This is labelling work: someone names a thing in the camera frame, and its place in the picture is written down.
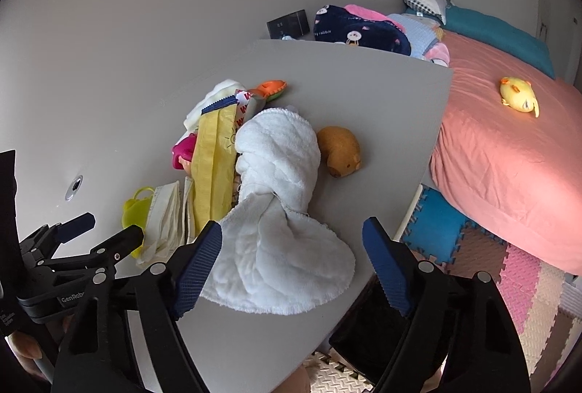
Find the pink doll toy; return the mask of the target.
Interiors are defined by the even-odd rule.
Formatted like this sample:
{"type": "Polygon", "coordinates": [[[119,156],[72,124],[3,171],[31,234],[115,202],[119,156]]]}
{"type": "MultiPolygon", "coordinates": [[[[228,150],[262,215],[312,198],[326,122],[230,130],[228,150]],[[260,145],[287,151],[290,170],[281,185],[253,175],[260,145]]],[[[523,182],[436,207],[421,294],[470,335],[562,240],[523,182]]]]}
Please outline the pink doll toy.
{"type": "Polygon", "coordinates": [[[197,141],[197,134],[189,133],[172,148],[172,165],[175,169],[190,172],[192,157],[197,141]]]}

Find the yellow plush chick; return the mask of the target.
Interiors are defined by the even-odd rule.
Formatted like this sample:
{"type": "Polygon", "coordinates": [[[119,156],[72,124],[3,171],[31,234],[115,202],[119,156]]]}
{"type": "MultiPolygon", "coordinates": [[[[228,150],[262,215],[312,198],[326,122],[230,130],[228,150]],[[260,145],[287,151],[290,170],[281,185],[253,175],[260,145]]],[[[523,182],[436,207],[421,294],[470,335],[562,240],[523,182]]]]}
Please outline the yellow plush chick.
{"type": "Polygon", "coordinates": [[[499,83],[501,103],[522,113],[534,113],[539,117],[539,102],[532,85],[526,80],[504,77],[499,83]]]}

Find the pink folded blanket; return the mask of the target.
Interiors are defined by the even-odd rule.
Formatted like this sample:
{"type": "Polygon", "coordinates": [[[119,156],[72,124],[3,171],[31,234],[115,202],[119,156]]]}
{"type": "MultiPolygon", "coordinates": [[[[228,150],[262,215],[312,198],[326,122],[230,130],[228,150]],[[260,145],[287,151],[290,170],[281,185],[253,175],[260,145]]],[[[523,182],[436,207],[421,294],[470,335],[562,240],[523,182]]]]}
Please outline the pink folded blanket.
{"type": "Polygon", "coordinates": [[[372,9],[367,9],[362,6],[357,6],[354,4],[346,5],[344,9],[351,13],[351,15],[355,15],[360,17],[363,20],[369,21],[385,21],[386,23],[392,23],[397,29],[399,29],[402,33],[406,32],[406,29],[397,21],[390,19],[388,16],[385,16],[383,13],[379,13],[373,11],[372,9]]]}

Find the metal desk grommet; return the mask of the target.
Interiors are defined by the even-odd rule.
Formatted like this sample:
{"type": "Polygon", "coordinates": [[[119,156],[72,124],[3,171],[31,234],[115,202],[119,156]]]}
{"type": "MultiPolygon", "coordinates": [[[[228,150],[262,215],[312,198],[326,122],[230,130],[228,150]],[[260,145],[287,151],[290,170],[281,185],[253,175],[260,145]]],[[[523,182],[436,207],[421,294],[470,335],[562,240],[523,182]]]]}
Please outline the metal desk grommet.
{"type": "Polygon", "coordinates": [[[70,185],[67,188],[67,191],[65,193],[65,201],[66,202],[70,202],[75,195],[78,193],[79,189],[81,188],[82,184],[83,184],[83,180],[84,180],[84,176],[82,174],[77,175],[73,181],[70,183],[70,185]]]}

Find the colourful foam floor mat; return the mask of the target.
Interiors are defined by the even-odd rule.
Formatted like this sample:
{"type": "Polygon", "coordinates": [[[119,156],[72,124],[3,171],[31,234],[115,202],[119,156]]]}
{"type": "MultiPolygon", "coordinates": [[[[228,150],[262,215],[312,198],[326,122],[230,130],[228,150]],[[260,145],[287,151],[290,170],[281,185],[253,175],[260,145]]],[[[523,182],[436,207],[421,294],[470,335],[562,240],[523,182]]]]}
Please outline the colourful foam floor mat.
{"type": "MultiPolygon", "coordinates": [[[[495,236],[423,187],[402,241],[446,273],[491,274],[515,324],[535,392],[581,389],[581,280],[495,236]]],[[[370,392],[395,343],[399,314],[371,279],[332,332],[304,361],[313,392],[370,392]]]]}

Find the pink bed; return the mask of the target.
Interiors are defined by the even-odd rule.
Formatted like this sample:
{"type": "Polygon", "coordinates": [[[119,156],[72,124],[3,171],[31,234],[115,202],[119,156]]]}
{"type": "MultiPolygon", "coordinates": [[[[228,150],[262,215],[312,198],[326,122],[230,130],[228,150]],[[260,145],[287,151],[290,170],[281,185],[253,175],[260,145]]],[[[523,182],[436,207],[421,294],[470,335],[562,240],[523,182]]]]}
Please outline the pink bed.
{"type": "Polygon", "coordinates": [[[564,272],[581,273],[581,94],[487,44],[446,32],[453,71],[430,175],[449,204],[564,272]],[[532,85],[539,117],[501,103],[532,85]]]}

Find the white quilted towel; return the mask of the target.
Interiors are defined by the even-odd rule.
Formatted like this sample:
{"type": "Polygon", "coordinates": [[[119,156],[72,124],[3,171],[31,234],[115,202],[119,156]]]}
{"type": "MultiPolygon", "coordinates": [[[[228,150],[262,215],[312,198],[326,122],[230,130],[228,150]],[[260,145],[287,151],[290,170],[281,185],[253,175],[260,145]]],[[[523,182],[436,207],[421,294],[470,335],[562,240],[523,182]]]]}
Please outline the white quilted towel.
{"type": "Polygon", "coordinates": [[[239,198],[219,225],[222,248],[202,290],[218,305],[252,314],[295,315],[350,286],[350,247],[308,214],[320,166],[308,120],[268,108],[237,132],[239,198]]]}

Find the yellow cloth strip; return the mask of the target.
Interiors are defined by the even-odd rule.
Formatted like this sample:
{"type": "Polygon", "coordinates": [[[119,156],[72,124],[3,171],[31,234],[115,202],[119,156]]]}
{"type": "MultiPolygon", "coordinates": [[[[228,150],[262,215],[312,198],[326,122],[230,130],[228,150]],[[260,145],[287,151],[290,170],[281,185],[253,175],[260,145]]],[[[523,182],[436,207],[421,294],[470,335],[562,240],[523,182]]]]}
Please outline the yellow cloth strip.
{"type": "Polygon", "coordinates": [[[199,119],[190,194],[195,235],[209,222],[219,222],[232,209],[235,180],[237,99],[225,97],[202,110],[199,119]]]}

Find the white folded cloth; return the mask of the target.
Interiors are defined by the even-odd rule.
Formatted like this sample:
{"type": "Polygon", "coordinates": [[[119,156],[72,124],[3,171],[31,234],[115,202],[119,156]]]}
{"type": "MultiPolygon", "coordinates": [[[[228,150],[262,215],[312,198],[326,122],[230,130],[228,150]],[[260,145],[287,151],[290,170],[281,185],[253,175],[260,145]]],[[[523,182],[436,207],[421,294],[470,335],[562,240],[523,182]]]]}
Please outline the white folded cloth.
{"type": "Polygon", "coordinates": [[[199,118],[204,108],[207,108],[222,98],[236,95],[239,91],[246,90],[246,87],[244,87],[239,82],[236,82],[235,80],[222,80],[220,83],[216,84],[216,86],[213,87],[212,90],[208,92],[208,94],[205,95],[203,100],[199,101],[194,106],[193,110],[190,110],[190,113],[183,121],[183,126],[188,132],[193,133],[197,128],[199,118]]]}

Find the black wall switch panel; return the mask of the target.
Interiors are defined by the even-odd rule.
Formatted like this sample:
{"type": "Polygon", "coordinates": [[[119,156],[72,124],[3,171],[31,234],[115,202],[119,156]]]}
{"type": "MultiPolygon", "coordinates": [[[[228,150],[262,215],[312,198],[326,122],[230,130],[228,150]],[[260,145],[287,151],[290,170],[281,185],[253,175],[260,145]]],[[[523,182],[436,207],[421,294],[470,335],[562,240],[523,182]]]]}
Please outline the black wall switch panel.
{"type": "Polygon", "coordinates": [[[304,9],[268,21],[266,27],[271,39],[283,39],[285,37],[299,39],[308,35],[311,31],[304,9]]]}

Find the cream paper bag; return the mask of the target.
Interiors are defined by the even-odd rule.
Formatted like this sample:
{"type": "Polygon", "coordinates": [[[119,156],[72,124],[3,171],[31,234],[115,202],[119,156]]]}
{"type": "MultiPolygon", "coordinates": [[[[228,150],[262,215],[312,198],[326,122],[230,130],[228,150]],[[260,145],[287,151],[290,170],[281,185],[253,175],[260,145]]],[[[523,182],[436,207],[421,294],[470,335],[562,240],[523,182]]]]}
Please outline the cream paper bag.
{"type": "Polygon", "coordinates": [[[136,266],[145,269],[154,263],[168,262],[174,252],[192,240],[194,215],[190,208],[192,179],[158,186],[149,207],[144,240],[139,248],[136,266]]]}

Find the brown plush toy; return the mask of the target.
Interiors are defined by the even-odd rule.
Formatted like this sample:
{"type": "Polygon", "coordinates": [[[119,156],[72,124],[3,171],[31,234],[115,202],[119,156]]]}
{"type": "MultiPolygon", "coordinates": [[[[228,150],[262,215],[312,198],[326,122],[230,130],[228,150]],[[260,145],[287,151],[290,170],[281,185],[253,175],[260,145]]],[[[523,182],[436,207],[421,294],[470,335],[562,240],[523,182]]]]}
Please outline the brown plush toy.
{"type": "Polygon", "coordinates": [[[351,175],[362,165],[361,148],[354,134],[338,126],[328,126],[317,132],[322,162],[332,177],[351,175]]]}

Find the light blue folded blanket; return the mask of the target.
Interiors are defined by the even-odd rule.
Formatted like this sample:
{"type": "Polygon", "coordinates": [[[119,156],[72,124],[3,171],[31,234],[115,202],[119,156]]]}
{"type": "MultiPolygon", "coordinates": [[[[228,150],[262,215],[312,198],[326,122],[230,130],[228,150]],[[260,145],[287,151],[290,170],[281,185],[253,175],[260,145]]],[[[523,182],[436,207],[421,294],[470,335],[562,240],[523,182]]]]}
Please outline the light blue folded blanket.
{"type": "Polygon", "coordinates": [[[441,40],[438,35],[441,24],[436,20],[410,13],[391,13],[388,18],[402,27],[413,58],[423,59],[426,52],[441,40]]]}

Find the teal pillow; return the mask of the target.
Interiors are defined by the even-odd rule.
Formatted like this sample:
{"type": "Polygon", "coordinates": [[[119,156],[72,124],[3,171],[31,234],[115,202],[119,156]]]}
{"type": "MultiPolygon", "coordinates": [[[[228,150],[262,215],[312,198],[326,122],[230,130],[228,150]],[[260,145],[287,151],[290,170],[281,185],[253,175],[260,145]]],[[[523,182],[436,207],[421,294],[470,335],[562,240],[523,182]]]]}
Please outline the teal pillow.
{"type": "Polygon", "coordinates": [[[543,41],[495,16],[457,6],[447,9],[446,30],[510,54],[555,79],[550,51],[543,41]]]}

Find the orange toy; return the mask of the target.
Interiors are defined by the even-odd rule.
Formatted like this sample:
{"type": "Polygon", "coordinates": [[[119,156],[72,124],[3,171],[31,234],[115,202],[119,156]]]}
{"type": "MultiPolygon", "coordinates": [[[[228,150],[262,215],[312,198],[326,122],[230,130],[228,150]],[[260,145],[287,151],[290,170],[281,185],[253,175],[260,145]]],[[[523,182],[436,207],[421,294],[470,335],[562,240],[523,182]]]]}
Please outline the orange toy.
{"type": "Polygon", "coordinates": [[[267,80],[250,90],[253,96],[257,96],[266,102],[278,98],[287,88],[285,80],[267,80]]]}

